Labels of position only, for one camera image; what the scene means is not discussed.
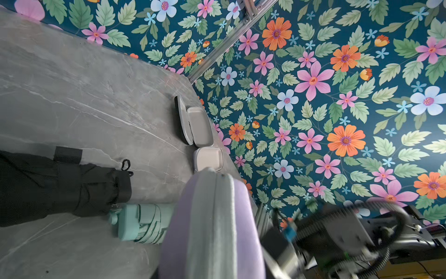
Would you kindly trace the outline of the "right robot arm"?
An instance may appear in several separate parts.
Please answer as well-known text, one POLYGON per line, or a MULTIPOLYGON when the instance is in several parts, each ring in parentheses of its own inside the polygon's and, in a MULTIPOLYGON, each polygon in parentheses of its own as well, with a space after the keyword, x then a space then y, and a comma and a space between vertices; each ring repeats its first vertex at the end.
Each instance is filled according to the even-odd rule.
POLYGON ((446 257, 446 228, 425 224, 414 206, 366 202, 328 207, 304 219, 260 230, 269 279, 304 279, 317 269, 324 279, 376 279, 388 263, 422 264, 446 257))

